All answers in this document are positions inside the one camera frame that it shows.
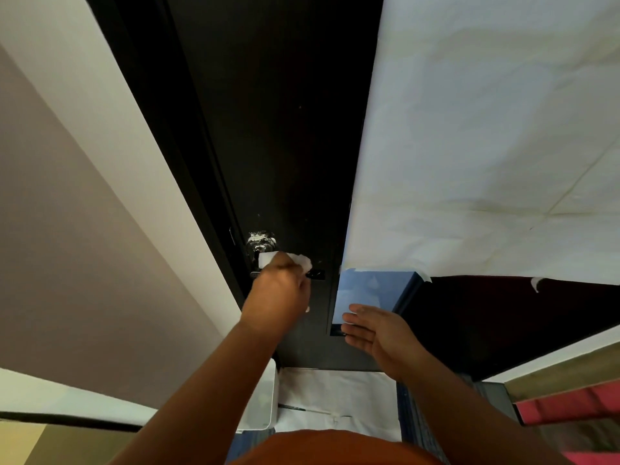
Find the person's left hand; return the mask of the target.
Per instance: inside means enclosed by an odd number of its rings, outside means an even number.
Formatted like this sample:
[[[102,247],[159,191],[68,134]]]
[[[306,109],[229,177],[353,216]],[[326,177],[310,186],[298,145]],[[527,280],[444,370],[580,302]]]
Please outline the person's left hand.
[[[306,313],[309,297],[273,297],[262,292],[262,272],[253,281],[241,323],[261,336],[280,341]]]

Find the person's right hand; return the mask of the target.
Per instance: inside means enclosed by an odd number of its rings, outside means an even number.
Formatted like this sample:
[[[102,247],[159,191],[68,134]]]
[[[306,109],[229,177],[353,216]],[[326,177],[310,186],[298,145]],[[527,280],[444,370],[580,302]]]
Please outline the person's right hand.
[[[386,354],[371,357],[386,375],[398,383],[408,385],[414,378],[420,363],[429,356],[429,352],[418,341],[400,315],[384,312],[388,317],[384,321],[381,342]]]

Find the white masking tape piece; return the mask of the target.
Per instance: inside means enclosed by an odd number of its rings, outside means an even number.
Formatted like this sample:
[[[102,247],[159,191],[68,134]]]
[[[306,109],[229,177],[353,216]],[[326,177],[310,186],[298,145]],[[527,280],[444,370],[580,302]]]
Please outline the white masking tape piece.
[[[259,269],[262,270],[269,263],[271,263],[273,258],[279,252],[281,252],[281,251],[261,252],[261,253],[259,253],[259,257],[258,257],[258,267],[259,267]],[[286,253],[286,254],[291,258],[291,260],[296,265],[299,265],[304,270],[304,273],[308,273],[308,272],[310,272],[312,270],[313,265],[311,263],[311,260],[308,257],[306,257],[304,255],[293,254],[293,253]]]

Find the person's left forearm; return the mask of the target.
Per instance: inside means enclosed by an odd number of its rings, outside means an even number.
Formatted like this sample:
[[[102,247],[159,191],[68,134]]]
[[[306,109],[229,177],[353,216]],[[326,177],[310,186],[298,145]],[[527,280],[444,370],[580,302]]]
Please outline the person's left forearm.
[[[275,322],[241,320],[109,465],[224,465],[282,337]]]

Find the person's right forearm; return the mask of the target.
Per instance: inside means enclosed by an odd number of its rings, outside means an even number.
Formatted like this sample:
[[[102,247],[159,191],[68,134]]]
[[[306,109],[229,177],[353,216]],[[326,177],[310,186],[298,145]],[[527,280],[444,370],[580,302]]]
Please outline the person's right forearm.
[[[451,465],[573,465],[423,351],[399,361],[407,386]]]

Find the blue glass door pane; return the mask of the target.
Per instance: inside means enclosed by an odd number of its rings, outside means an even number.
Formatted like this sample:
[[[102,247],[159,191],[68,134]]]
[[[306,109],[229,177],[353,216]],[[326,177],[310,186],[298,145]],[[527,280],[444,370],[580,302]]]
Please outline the blue glass door pane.
[[[415,272],[345,270],[338,282],[330,336],[344,335],[342,316],[353,304],[372,305],[404,316],[424,284],[425,280]]]

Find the white paper floor sheet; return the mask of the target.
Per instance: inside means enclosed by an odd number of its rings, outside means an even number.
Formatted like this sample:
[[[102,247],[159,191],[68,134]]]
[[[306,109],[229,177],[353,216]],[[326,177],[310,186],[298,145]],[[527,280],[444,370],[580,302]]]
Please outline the white paper floor sheet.
[[[278,403],[352,415],[333,419],[278,409],[276,432],[345,430],[401,441],[396,382],[378,372],[284,368]]]

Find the thin paintbrush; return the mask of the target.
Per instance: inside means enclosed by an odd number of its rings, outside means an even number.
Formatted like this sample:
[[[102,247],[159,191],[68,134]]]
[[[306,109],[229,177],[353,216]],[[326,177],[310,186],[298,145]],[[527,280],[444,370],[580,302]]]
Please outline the thin paintbrush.
[[[337,412],[323,411],[311,408],[304,408],[299,406],[291,406],[283,403],[278,403],[278,409],[284,410],[286,412],[296,412],[299,414],[308,414],[308,415],[319,415],[324,417],[330,417],[335,419],[352,419],[352,415],[341,414]]]

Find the white plastic tray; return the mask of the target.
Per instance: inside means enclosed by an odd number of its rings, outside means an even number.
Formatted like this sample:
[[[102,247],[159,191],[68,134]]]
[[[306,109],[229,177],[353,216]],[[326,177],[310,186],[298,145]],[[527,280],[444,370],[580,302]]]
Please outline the white plastic tray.
[[[237,433],[274,428],[278,414],[279,377],[276,362],[270,359],[237,426]]]

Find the orange shirt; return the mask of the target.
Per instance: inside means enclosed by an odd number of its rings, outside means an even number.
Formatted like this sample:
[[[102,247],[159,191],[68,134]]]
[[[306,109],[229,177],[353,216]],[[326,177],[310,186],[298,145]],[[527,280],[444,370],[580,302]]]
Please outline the orange shirt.
[[[275,433],[229,465],[444,465],[408,443],[342,430]]]

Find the dark brown door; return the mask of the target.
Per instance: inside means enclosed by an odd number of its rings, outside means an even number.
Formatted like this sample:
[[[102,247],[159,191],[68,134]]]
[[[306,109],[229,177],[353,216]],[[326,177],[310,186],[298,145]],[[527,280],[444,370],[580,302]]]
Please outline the dark brown door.
[[[325,271],[283,366],[376,370],[330,327],[354,269],[342,263],[384,0],[167,3],[240,234],[271,232]],[[523,276],[421,277],[405,313],[416,335],[479,379],[620,342],[620,285],[545,278],[535,293]]]

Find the red cloth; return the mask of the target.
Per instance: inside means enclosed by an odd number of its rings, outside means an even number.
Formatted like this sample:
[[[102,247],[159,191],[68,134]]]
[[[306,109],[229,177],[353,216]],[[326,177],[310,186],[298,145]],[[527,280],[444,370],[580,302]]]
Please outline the red cloth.
[[[515,406],[527,426],[620,417],[620,379],[519,401]]]

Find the large white paper sheet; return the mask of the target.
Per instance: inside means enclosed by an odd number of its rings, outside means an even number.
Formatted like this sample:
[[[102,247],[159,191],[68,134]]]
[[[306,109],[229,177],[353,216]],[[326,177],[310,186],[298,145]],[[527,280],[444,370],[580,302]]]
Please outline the large white paper sheet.
[[[342,267],[620,285],[620,0],[384,0]]]

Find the white panel with black edge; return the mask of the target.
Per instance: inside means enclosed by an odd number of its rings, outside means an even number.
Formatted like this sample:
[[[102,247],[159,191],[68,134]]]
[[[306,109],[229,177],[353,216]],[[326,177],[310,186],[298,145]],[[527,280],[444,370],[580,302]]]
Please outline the white panel with black edge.
[[[0,419],[137,432],[157,412],[128,400],[0,368]]]

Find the black door frame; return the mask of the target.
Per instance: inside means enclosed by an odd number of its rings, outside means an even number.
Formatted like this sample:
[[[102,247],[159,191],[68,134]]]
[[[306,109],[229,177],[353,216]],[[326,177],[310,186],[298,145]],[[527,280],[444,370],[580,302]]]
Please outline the black door frame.
[[[86,0],[238,307],[251,279],[167,0]]]

